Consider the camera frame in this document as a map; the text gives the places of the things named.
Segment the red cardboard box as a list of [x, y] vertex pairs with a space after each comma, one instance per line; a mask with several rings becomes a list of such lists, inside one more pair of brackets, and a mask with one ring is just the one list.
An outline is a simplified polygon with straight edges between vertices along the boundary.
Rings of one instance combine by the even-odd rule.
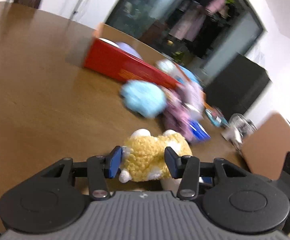
[[[123, 42], [138, 52], [140, 58], [105, 42]], [[107, 24], [100, 23], [92, 34], [92, 42], [83, 66], [119, 82], [143, 80], [174, 89], [179, 82], [155, 67], [166, 58], [150, 46]]]

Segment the lavender plush roll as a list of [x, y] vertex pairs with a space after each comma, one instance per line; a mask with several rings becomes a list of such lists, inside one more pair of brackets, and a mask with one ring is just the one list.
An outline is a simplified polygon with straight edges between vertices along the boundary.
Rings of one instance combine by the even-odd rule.
[[138, 52], [135, 49], [133, 49], [130, 45], [128, 45], [127, 43], [117, 42], [116, 44], [121, 50], [125, 51], [126, 53], [129, 53], [129, 54], [131, 54], [139, 59], [142, 59], [141, 55], [139, 55]]

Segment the yellow white plush toy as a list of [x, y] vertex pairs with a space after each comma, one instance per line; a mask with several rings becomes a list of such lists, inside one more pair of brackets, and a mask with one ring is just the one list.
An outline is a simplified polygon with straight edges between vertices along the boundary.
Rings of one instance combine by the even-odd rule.
[[165, 148], [171, 147], [177, 155], [192, 155], [188, 142], [172, 129], [154, 137], [147, 129], [138, 129], [125, 141], [120, 165], [119, 181], [144, 182], [170, 178], [165, 163]]

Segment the hanging clothes rack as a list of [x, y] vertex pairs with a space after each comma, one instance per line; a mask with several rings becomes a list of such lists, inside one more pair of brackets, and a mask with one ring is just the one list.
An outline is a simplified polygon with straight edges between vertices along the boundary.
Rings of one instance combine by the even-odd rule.
[[181, 43], [194, 56], [204, 58], [212, 44], [235, 19], [235, 0], [187, 0], [184, 13], [168, 35]]

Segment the light blue plush toy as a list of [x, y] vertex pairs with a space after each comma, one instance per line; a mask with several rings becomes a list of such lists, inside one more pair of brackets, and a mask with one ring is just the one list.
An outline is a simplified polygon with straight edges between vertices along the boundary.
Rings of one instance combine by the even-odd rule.
[[128, 110], [144, 118], [155, 118], [167, 105], [163, 90], [147, 81], [129, 80], [122, 85], [120, 96]]

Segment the blue tissue pack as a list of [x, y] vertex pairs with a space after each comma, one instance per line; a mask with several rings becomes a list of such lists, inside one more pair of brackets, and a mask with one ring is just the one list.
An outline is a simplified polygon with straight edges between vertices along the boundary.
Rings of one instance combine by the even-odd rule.
[[200, 123], [196, 120], [191, 120], [189, 122], [189, 128], [192, 133], [192, 139], [190, 142], [204, 142], [210, 140], [210, 135], [206, 132], [206, 130], [200, 125]]

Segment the pink satin cloth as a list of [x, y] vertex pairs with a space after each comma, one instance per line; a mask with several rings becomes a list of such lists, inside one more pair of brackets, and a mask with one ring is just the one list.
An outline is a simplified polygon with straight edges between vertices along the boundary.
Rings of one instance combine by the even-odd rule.
[[162, 88], [166, 96], [166, 107], [162, 122], [166, 130], [180, 133], [187, 142], [199, 141], [191, 125], [202, 119], [204, 97], [198, 83], [177, 84], [175, 89]]

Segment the tan leather chair back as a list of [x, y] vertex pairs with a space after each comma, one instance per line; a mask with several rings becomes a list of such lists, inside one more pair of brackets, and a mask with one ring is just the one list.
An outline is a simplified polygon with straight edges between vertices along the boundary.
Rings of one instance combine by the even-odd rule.
[[252, 173], [277, 180], [290, 152], [290, 123], [273, 113], [243, 142], [240, 152]]

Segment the blue plastic wipes bag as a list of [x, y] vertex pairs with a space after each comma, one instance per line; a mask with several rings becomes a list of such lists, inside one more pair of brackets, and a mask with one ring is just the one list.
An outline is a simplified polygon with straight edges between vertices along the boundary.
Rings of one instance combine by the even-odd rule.
[[197, 77], [191, 71], [168, 59], [157, 61], [155, 67], [182, 84], [188, 81], [199, 83]]

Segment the teal snack packet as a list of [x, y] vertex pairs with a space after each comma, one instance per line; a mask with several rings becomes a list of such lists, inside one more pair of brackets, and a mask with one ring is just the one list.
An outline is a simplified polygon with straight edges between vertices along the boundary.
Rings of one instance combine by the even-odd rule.
[[228, 127], [227, 120], [218, 108], [206, 108], [205, 114], [214, 126], [222, 128]]

